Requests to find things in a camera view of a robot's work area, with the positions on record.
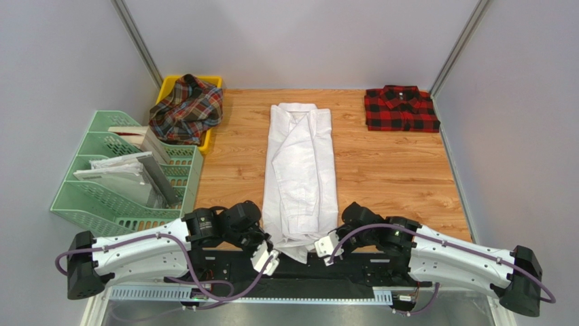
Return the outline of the white long sleeve shirt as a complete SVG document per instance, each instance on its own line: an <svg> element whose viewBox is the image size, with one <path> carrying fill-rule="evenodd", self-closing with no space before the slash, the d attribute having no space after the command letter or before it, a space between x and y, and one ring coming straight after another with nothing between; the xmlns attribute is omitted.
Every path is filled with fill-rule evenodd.
<svg viewBox="0 0 579 326"><path fill-rule="evenodd" d="M272 105L262 221L274 248L304 264L337 219L331 111L310 103Z"/></svg>

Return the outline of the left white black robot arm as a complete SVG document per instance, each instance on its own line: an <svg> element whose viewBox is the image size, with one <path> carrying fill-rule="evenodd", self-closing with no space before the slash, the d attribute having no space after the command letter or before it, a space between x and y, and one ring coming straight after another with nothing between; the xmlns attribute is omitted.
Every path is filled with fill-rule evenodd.
<svg viewBox="0 0 579 326"><path fill-rule="evenodd" d="M106 288L136 280L166 278L184 283L197 275L206 248L223 242L248 254L257 279L272 276L279 266L279 252L260 226L261 212L252 201L230 208L214 206L192 212L164 225L121 236L96 237L90 231L75 235L68 251L55 259L57 270L67 277L67 297L81 300Z"/></svg>

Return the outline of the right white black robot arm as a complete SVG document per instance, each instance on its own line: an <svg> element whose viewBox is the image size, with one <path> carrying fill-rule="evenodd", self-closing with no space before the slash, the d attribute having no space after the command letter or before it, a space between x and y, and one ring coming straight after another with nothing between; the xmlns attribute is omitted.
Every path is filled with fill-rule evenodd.
<svg viewBox="0 0 579 326"><path fill-rule="evenodd" d="M542 268L532 249L496 249L466 242L412 219L382 217L353 202L342 213L343 224L315 243L326 265L362 247L375 247L400 262L392 278L452 284L493 297L505 309L528 317L540 315Z"/></svg>

